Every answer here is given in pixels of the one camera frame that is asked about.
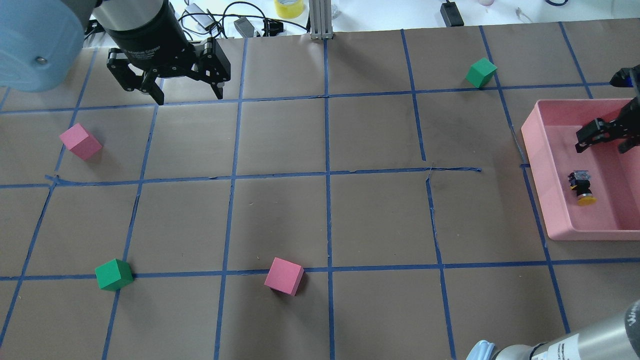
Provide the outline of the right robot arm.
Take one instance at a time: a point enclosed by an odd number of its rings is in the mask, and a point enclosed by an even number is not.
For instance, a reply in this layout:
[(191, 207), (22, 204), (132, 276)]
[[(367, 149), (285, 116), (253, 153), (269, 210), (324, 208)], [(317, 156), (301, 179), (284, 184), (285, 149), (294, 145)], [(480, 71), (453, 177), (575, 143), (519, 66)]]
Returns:
[[(538, 100), (521, 127), (551, 240), (638, 241), (639, 101)], [(530, 346), (479, 341), (469, 360), (637, 360), (639, 303)]]

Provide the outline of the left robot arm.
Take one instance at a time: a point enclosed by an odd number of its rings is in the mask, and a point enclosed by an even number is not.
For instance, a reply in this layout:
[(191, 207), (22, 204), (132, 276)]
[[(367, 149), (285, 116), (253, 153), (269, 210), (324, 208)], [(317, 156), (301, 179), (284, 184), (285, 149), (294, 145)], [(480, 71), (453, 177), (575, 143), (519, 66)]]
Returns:
[(60, 85), (83, 47), (90, 18), (116, 44), (106, 66), (124, 91), (163, 105), (156, 80), (186, 77), (223, 98), (232, 75), (228, 57), (215, 38), (190, 42), (167, 0), (3, 0), (1, 85), (22, 92)]

